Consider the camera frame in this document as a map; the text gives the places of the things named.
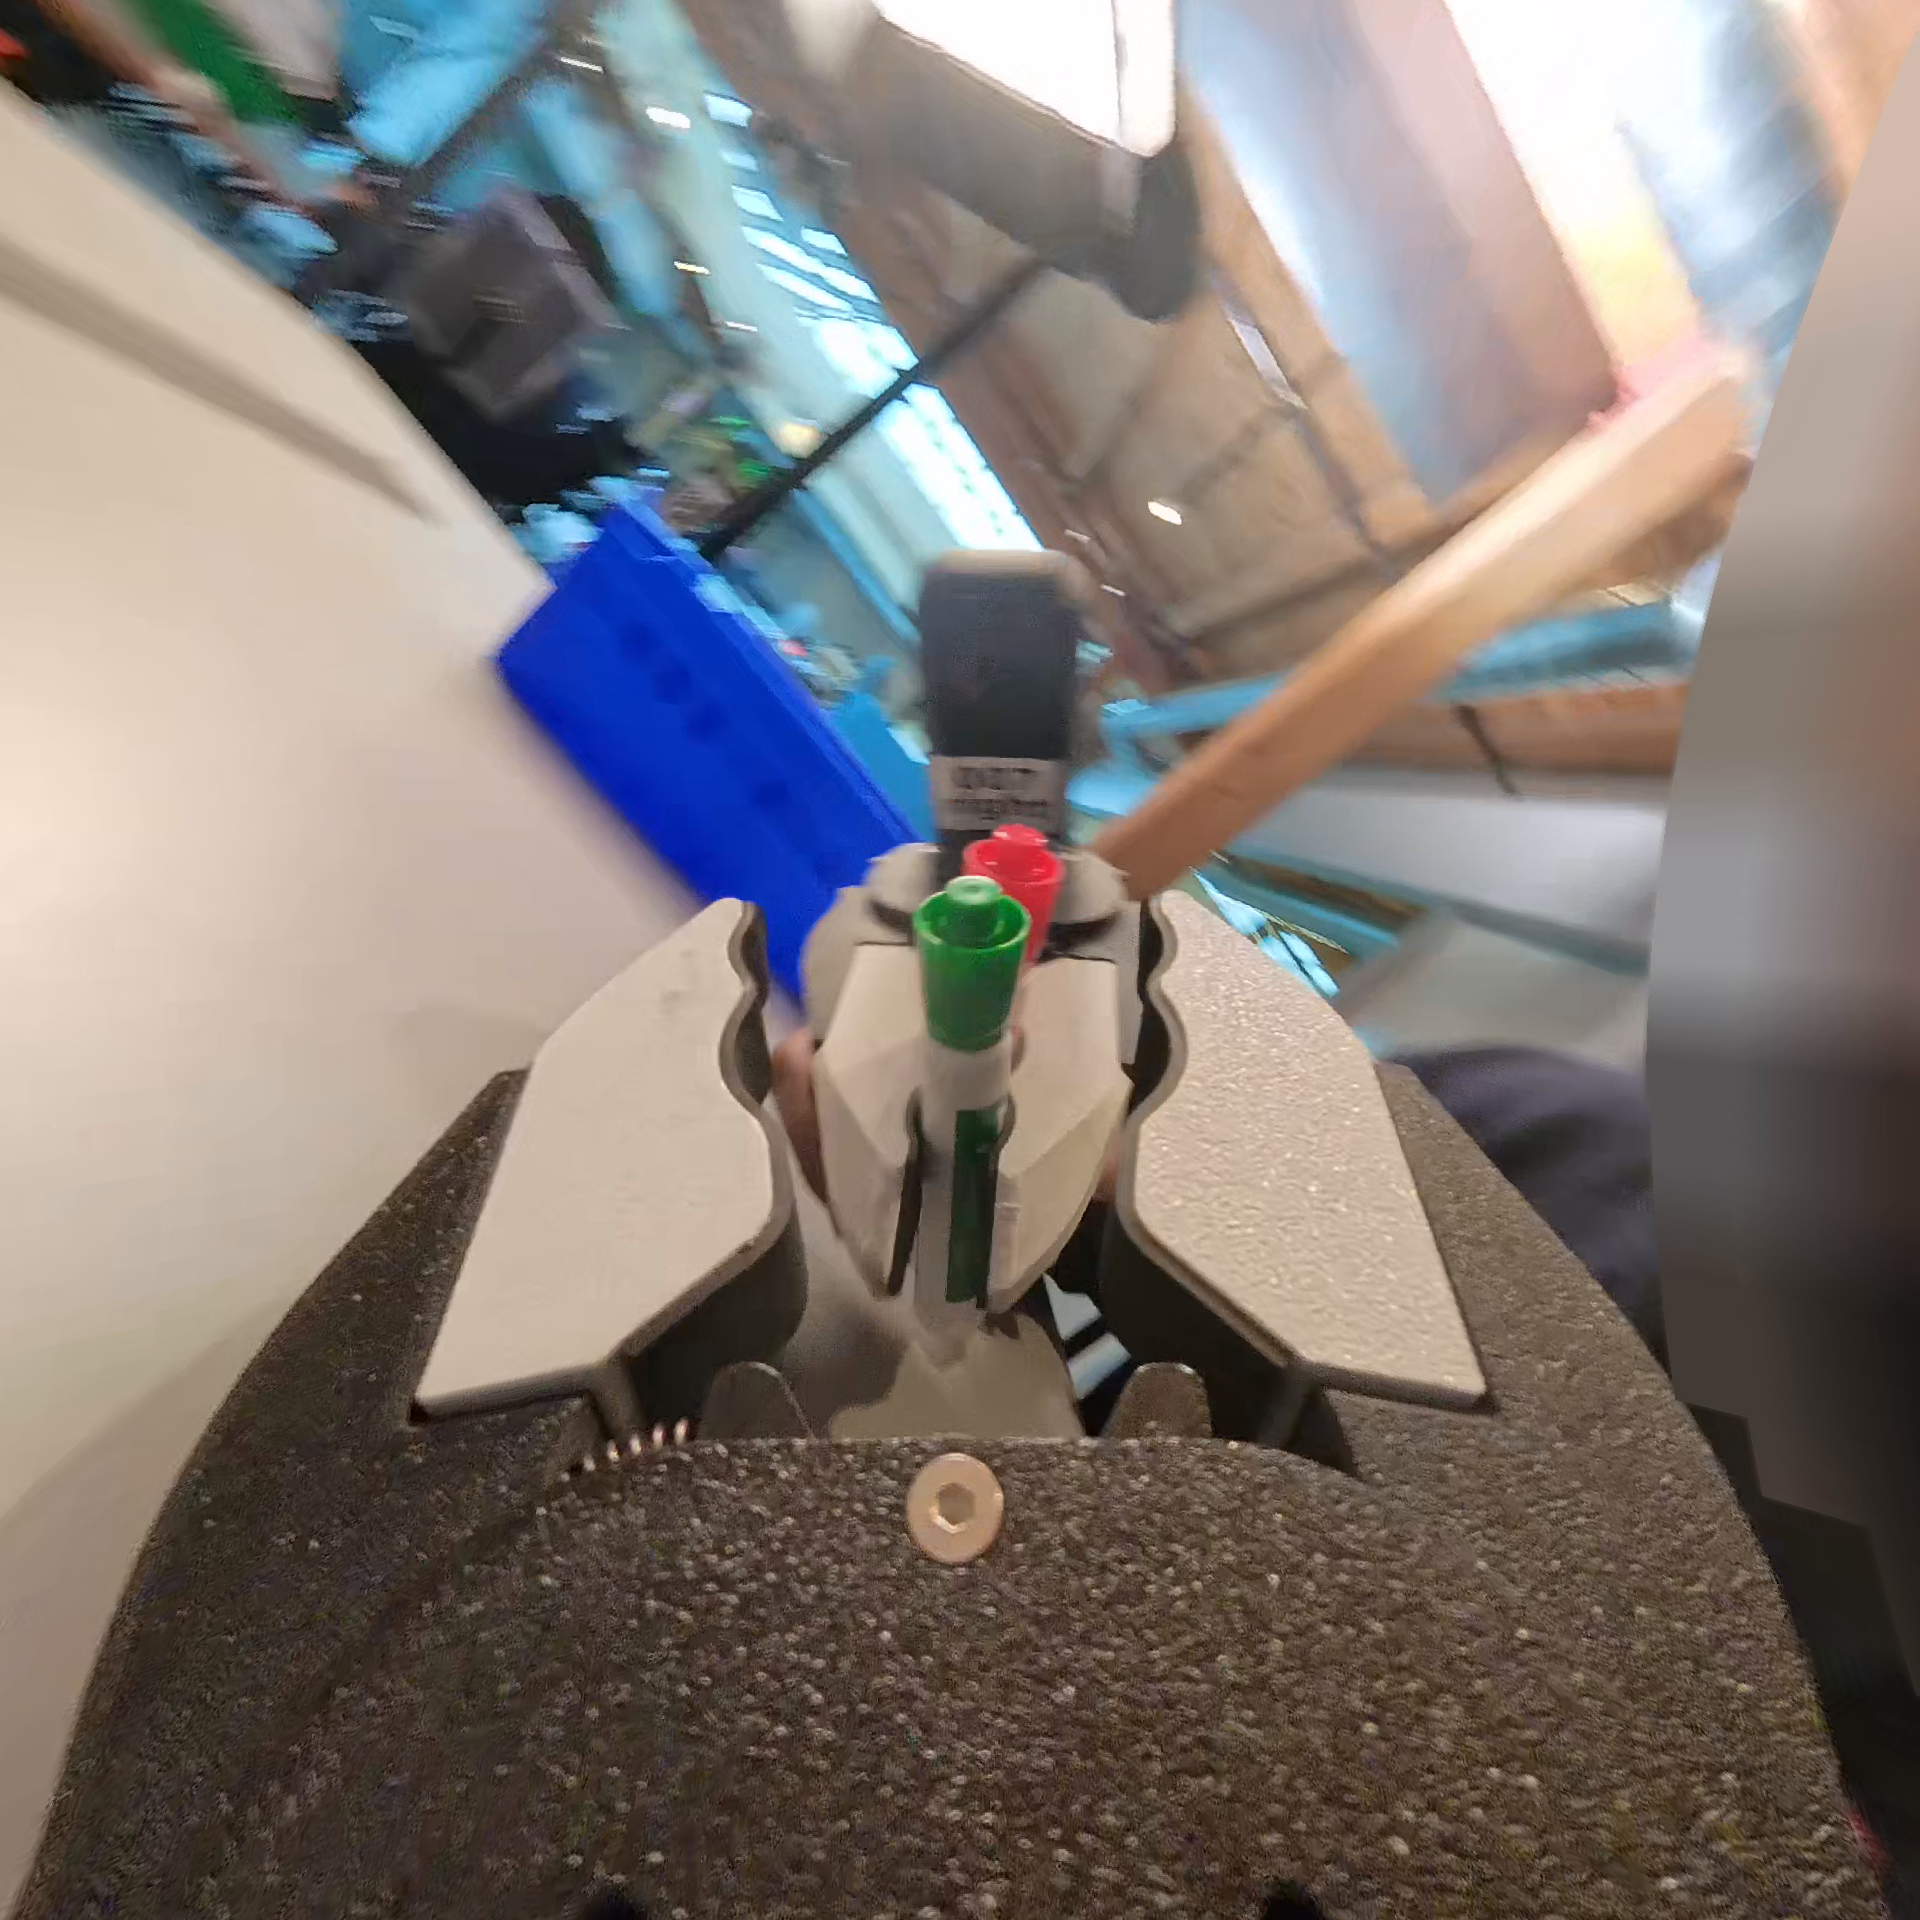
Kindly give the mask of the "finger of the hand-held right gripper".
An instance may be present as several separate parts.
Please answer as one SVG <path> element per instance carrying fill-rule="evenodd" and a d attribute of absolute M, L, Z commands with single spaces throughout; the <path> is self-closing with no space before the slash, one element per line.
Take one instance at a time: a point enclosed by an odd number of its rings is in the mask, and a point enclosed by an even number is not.
<path fill-rule="evenodd" d="M 995 1165 L 995 1300 L 1025 1295 L 1099 1197 L 1129 1106 L 1138 1042 L 1138 931 L 1106 931 L 1021 973 L 1012 1128 Z"/>
<path fill-rule="evenodd" d="M 812 1106 L 830 1218 L 871 1294 L 945 1300 L 955 1116 L 932 1093 L 922 956 L 866 898 L 811 935 Z"/>

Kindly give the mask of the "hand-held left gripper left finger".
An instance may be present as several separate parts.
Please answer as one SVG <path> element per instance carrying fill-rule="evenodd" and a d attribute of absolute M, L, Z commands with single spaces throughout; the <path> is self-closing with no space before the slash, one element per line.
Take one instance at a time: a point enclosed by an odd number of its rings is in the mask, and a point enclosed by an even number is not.
<path fill-rule="evenodd" d="M 550 1035 L 517 1093 L 415 1404 L 430 1419 L 587 1399 L 692 1419 L 807 1306 L 771 1124 L 761 910 L 717 900 Z"/>

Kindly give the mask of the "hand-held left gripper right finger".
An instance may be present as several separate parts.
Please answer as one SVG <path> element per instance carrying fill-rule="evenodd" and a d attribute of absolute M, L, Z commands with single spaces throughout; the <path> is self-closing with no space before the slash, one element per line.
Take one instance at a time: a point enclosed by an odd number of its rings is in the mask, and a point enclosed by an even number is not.
<path fill-rule="evenodd" d="M 1477 1411 L 1479 1351 L 1370 1047 L 1188 894 L 1155 898 L 1144 942 L 1111 1332 L 1186 1365 L 1211 1426 L 1300 1426 L 1323 1392 Z"/>

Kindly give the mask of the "green dry erase marker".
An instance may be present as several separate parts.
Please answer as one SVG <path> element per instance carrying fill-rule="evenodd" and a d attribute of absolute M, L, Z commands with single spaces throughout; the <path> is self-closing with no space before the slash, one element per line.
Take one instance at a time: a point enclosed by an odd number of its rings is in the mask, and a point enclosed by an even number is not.
<path fill-rule="evenodd" d="M 1029 910 L 983 876 L 950 880 L 911 918 L 926 1011 L 914 1281 L 933 1313 L 989 1310 L 1029 927 Z"/>

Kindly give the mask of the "red dry erase marker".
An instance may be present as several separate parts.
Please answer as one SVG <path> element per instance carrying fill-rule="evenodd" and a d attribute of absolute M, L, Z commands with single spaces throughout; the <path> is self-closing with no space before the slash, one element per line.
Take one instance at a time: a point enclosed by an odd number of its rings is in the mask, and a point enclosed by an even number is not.
<path fill-rule="evenodd" d="M 1036 967 L 1052 935 L 1055 905 L 1065 883 L 1065 855 L 1055 843 L 1025 822 L 999 822 L 964 847 L 964 876 L 989 880 L 1029 913 L 1021 967 Z"/>

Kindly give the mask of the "blue plastic bin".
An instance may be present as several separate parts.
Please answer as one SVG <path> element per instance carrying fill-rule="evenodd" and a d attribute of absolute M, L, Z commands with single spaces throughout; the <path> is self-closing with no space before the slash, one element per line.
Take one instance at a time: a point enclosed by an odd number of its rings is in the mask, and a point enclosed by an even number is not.
<path fill-rule="evenodd" d="M 775 979 L 914 831 L 778 642 L 651 505 L 619 505 L 497 672 L 574 773 L 702 900 L 761 907 Z"/>

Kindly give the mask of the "black lamp pole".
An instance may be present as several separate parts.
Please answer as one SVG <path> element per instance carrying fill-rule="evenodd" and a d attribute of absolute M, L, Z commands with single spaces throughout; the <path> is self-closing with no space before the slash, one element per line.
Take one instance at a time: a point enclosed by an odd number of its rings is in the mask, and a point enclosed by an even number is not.
<path fill-rule="evenodd" d="M 750 492 L 738 498 L 726 516 L 720 516 L 695 543 L 705 561 L 717 561 L 734 543 L 749 539 L 759 527 L 781 513 L 781 505 L 803 492 L 820 470 L 827 470 L 852 440 L 860 440 L 886 412 L 893 412 L 907 393 L 933 388 L 942 375 L 962 361 L 983 336 L 1040 284 L 1045 260 L 1025 254 L 1003 279 L 994 282 L 989 293 L 972 302 L 962 320 L 936 336 L 911 365 L 897 368 L 889 384 L 869 395 L 852 414 L 847 414 L 812 450 L 802 462 L 778 468 Z"/>

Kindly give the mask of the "wooden roof beam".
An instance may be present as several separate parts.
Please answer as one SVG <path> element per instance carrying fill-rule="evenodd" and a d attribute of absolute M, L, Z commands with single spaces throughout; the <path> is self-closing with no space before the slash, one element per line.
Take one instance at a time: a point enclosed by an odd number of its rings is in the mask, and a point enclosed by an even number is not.
<path fill-rule="evenodd" d="M 1592 426 L 1186 754 L 1093 851 L 1135 900 L 1209 861 L 1363 747 L 1460 662 L 1726 489 L 1745 462 L 1753 355 L 1717 347 Z"/>

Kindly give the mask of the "black ceiling lamp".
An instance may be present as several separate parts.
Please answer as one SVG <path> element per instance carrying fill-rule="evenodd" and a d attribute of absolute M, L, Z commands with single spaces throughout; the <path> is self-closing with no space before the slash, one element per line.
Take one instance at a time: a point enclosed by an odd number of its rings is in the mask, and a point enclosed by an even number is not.
<path fill-rule="evenodd" d="M 1203 282 L 1177 3 L 781 3 L 860 170 L 1168 322 Z"/>

